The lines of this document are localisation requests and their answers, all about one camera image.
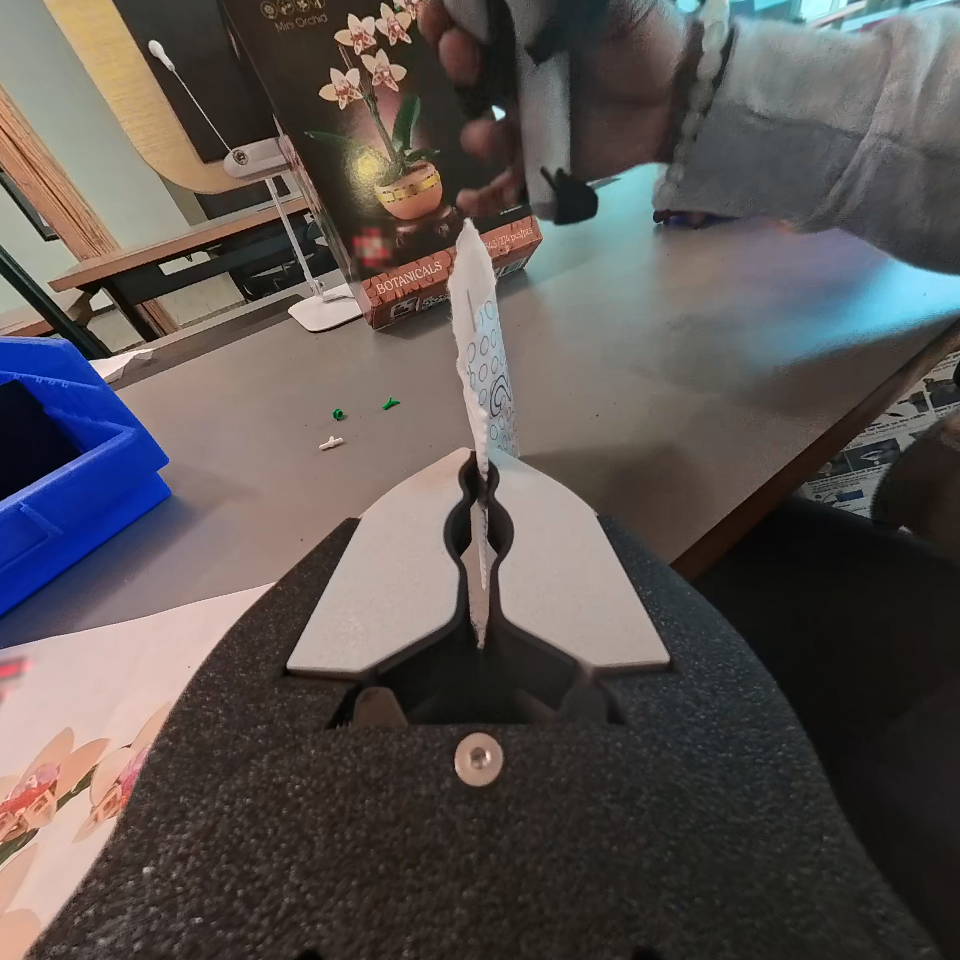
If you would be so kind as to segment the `curved wooden panel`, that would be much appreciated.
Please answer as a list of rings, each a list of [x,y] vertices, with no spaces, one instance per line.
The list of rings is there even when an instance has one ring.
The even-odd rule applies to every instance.
[[[202,162],[113,2],[44,4],[128,140],[156,174],[195,194],[223,194],[242,186],[222,162]]]

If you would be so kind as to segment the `printed paper sheets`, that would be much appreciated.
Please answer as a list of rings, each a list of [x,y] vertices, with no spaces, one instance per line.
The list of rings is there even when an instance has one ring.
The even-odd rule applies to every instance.
[[[959,352],[947,354],[797,489],[797,495],[868,517],[894,462],[931,426],[959,409]]]

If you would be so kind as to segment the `black tripod stand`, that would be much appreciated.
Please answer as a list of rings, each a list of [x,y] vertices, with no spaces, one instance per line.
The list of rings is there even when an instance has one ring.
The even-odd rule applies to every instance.
[[[90,330],[78,325],[57,306],[51,295],[31,278],[4,246],[1,246],[1,276],[56,334],[73,344],[83,357],[92,361],[113,356]]]

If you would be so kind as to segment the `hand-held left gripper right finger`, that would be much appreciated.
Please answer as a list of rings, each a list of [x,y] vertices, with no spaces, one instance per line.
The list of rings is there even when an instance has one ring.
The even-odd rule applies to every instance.
[[[594,509],[518,459],[492,459],[490,467],[490,504],[510,522],[496,576],[507,624],[585,671],[669,666],[666,645]]]

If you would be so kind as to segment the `orchid instruction booklet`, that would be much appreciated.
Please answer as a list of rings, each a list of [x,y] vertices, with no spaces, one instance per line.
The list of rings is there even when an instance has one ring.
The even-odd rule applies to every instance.
[[[24,958],[112,837],[164,721],[269,584],[2,653],[2,958]]]

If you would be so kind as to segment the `torn circle-print paper bag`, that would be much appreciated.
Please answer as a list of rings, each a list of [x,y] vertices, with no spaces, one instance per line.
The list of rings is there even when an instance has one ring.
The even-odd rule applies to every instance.
[[[498,311],[493,260],[471,219],[463,222],[448,281],[451,327],[457,347],[457,373],[476,459],[476,506],[471,534],[477,548],[479,585],[471,599],[471,621],[478,643],[486,639],[489,577],[494,550],[489,542],[491,454],[518,455],[514,391]]]

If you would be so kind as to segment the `person's right forearm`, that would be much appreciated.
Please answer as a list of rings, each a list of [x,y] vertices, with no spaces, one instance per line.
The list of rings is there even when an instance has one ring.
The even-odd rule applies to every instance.
[[[959,271],[959,18],[865,32],[703,17],[698,77],[654,207],[841,231]]]

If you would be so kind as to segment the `black orchid set box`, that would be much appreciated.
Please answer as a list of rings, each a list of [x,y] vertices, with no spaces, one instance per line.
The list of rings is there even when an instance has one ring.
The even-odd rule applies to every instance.
[[[462,191],[495,169],[424,38],[423,2],[218,3],[246,78],[368,324],[446,302]]]

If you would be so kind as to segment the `wooden table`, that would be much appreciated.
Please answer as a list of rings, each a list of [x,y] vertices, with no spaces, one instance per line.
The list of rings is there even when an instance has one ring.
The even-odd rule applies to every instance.
[[[159,307],[148,305],[197,283],[293,255],[281,213],[304,218],[306,199],[282,198],[279,208],[262,203],[193,226],[173,239],[86,259],[49,285],[56,293],[107,294],[140,339],[154,342],[180,327],[174,319],[161,318]]]

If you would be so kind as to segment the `person's right hand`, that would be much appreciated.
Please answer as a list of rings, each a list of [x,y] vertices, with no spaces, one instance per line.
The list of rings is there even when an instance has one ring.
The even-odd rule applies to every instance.
[[[461,91],[496,90],[462,129],[462,149],[496,171],[479,188],[463,189],[457,205],[471,218],[516,205],[525,187],[522,128],[508,72],[497,71],[484,47],[456,26],[443,2],[425,2],[422,35]],[[701,28],[671,2],[611,2],[603,30],[571,59],[571,175],[596,181],[648,163],[668,162],[674,126],[695,78]]]

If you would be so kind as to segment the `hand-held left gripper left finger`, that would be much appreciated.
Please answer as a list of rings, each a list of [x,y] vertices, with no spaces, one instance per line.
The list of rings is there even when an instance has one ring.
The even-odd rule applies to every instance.
[[[459,448],[361,515],[287,660],[297,676],[368,680],[470,625],[474,451]]]

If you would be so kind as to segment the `blue plastic bin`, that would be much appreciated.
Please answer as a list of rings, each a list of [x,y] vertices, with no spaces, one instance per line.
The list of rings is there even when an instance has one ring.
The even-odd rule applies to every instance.
[[[78,349],[2,338],[1,613],[171,495],[168,456]]]

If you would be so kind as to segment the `wooden post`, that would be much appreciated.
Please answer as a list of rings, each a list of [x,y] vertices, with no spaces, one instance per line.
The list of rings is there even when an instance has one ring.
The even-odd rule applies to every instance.
[[[81,266],[86,266],[87,261],[120,257],[122,245],[3,85],[1,161],[3,171],[11,175],[14,184]],[[180,330],[179,323],[159,299],[133,304],[114,287],[116,283],[110,280],[103,290],[144,342]]]

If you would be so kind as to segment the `crumpled white paper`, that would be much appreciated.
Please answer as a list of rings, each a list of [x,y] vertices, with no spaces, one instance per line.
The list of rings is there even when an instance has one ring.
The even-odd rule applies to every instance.
[[[149,363],[153,357],[153,349],[139,347],[109,357],[91,359],[88,363],[105,383],[114,383],[122,378],[128,369]]]

